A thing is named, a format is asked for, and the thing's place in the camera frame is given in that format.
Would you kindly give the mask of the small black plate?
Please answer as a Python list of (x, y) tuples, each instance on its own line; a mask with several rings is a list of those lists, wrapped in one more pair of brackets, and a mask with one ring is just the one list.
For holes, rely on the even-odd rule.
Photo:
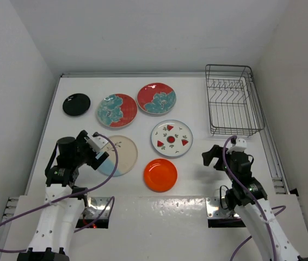
[(76, 93), (63, 101), (63, 112), (72, 117), (81, 116), (91, 106), (91, 100), (86, 94)]

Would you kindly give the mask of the beige blue branch plate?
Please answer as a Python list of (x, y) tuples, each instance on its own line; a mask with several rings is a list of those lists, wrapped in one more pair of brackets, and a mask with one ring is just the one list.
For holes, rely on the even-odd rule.
[[(113, 177), (119, 177), (133, 169), (138, 158), (138, 150), (135, 143), (126, 136), (113, 135), (109, 139), (115, 145), (119, 158)], [(101, 153), (103, 152), (107, 152), (109, 156), (97, 170), (103, 175), (110, 176), (115, 165), (115, 152), (110, 144), (102, 148)]]

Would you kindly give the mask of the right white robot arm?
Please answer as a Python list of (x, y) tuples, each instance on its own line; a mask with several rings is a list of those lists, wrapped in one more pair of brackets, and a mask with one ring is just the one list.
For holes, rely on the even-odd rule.
[(202, 153), (203, 164), (209, 166), (214, 158), (215, 170), (225, 172), (232, 182), (226, 191), (228, 210), (239, 215), (254, 240), (262, 260), (308, 260), (290, 243), (270, 206), (267, 193), (252, 176), (254, 157), (244, 147), (214, 145)]

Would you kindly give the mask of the white watermelon pattern plate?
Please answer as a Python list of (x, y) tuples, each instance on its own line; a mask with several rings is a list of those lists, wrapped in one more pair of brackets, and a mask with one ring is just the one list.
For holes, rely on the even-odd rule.
[(186, 154), (193, 144), (190, 128), (178, 120), (159, 122), (151, 132), (151, 143), (161, 155), (178, 158)]

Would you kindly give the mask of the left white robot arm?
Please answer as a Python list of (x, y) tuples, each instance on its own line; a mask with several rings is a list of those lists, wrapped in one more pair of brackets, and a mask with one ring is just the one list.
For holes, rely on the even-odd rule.
[(60, 138), (45, 168), (45, 207), (34, 236), (17, 260), (69, 260), (68, 252), (79, 217), (88, 205), (87, 189), (75, 185), (83, 165), (97, 170), (109, 154), (99, 133)]

